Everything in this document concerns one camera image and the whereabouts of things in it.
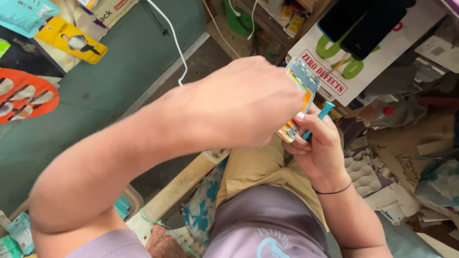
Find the circuit board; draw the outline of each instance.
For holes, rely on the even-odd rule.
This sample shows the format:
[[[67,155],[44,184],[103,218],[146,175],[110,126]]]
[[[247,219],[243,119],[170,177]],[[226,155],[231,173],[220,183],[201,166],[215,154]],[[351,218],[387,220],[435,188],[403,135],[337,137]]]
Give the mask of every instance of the circuit board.
[[[297,84],[297,87],[304,93],[301,112],[307,113],[309,106],[314,100],[315,94],[320,87],[320,80],[307,67],[306,63],[299,57],[294,57],[285,68],[287,75]],[[295,139],[300,126],[292,120],[288,121],[277,132],[284,141],[291,143]]]

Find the green wall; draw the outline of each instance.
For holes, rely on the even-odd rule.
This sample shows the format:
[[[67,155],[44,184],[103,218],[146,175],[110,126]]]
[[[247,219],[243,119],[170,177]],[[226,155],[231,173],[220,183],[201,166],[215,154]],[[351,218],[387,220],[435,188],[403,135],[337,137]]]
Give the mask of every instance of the green wall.
[[[153,0],[174,25],[185,51],[205,31],[201,0]],[[165,28],[167,22],[154,11]],[[107,54],[95,65],[81,62],[59,83],[54,111],[0,124],[0,210],[13,212],[43,169],[63,150],[116,121],[179,57],[141,3],[101,40]]]

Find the blue pry tool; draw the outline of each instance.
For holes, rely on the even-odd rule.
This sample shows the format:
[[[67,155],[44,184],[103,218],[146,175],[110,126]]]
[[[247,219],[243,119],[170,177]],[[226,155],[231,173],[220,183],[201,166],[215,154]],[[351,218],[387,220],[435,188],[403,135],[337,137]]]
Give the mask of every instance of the blue pry tool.
[[[325,103],[324,108],[319,113],[319,119],[322,120],[324,117],[330,112],[330,109],[334,107],[335,104],[331,103],[330,101],[327,101]],[[311,136],[311,131],[306,131],[306,133],[303,134],[303,140],[307,140]]]

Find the mobile phone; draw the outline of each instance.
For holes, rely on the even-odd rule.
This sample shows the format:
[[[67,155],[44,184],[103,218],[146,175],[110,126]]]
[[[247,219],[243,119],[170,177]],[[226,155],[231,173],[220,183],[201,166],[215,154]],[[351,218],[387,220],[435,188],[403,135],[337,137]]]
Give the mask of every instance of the mobile phone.
[[[333,43],[337,42],[373,5],[375,0],[338,0],[317,26]]]
[[[297,84],[297,87],[304,93],[301,112],[308,112],[309,106],[311,106],[315,94],[320,87],[319,78],[311,72],[303,59],[297,56],[290,60],[285,71],[289,78],[292,79]],[[277,134],[280,135],[284,141],[291,143],[295,139],[295,135],[298,133],[299,129],[300,126],[292,119],[282,126],[282,128],[277,131]]]
[[[378,1],[341,42],[340,47],[358,61],[373,49],[406,15],[406,8],[398,0]]]

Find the black smartphone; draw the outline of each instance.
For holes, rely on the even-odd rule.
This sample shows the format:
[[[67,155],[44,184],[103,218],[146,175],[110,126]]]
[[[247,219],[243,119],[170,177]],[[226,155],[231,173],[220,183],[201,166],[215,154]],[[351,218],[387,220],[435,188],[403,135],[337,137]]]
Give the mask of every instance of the black smartphone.
[[[378,1],[341,42],[341,49],[351,53],[358,61],[370,52],[389,34],[406,15],[403,2],[398,0]]]
[[[337,42],[373,5],[376,0],[338,0],[318,23],[322,33]]]

